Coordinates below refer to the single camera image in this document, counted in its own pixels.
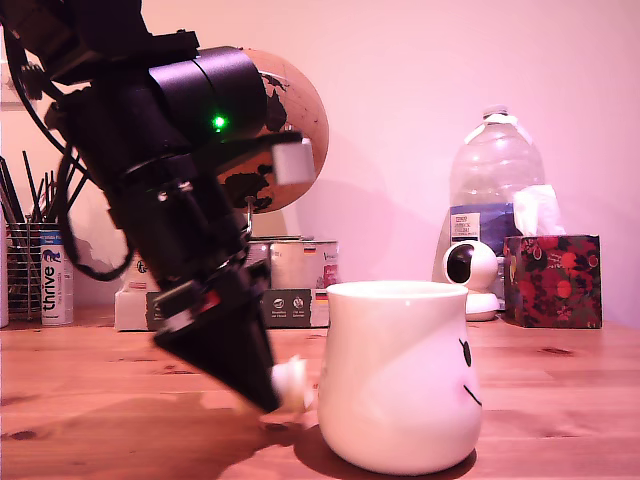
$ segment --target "white camera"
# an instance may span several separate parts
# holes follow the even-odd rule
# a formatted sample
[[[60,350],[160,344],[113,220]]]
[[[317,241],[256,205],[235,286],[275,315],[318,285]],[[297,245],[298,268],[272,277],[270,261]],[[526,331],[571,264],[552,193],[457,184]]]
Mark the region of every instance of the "white camera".
[[[489,246],[475,240],[454,243],[444,254],[442,270],[449,283],[469,289],[467,320],[495,317],[498,298],[488,290],[498,275],[498,259]]]

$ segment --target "tissue box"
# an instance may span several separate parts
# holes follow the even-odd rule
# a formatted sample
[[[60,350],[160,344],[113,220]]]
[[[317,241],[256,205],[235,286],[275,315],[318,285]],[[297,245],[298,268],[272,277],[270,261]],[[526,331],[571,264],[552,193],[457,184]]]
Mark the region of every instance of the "tissue box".
[[[523,327],[600,328],[600,238],[505,238],[506,315]]]

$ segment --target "smiley face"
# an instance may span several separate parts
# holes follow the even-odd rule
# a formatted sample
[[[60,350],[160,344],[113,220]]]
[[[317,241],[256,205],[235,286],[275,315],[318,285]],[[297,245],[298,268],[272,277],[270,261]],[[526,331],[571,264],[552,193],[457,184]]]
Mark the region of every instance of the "smiley face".
[[[467,363],[467,367],[471,368],[471,348],[469,347],[469,342],[467,342],[466,340],[464,342],[460,339],[458,340],[460,342],[460,345],[462,345],[464,361]],[[467,391],[469,395],[471,395],[471,398],[473,398],[478,405],[482,406],[482,402],[478,400],[478,397],[474,395],[474,393],[471,391],[469,387],[464,385],[464,389]]]

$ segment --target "white mug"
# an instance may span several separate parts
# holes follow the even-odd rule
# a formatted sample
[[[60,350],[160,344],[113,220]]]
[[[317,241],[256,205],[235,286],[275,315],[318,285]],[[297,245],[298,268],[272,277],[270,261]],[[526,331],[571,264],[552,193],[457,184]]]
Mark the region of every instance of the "white mug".
[[[332,285],[318,423],[350,463],[393,475],[452,467],[480,435],[467,289],[418,281]]]

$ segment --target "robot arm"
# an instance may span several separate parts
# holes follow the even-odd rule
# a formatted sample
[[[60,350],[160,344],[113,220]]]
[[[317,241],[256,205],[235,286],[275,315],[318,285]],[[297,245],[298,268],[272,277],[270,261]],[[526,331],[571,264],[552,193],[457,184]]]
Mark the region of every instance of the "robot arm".
[[[75,148],[162,290],[167,325],[154,342],[272,411],[280,399],[259,305],[268,272],[244,267],[249,234],[216,176],[276,144],[304,147],[302,136],[256,137],[267,97],[242,50],[198,51],[193,32],[153,36],[140,8],[132,0],[0,0],[0,21],[14,49],[40,59],[43,90],[90,82],[58,95],[45,116],[67,142],[58,178]],[[65,220],[63,205],[63,237]]]

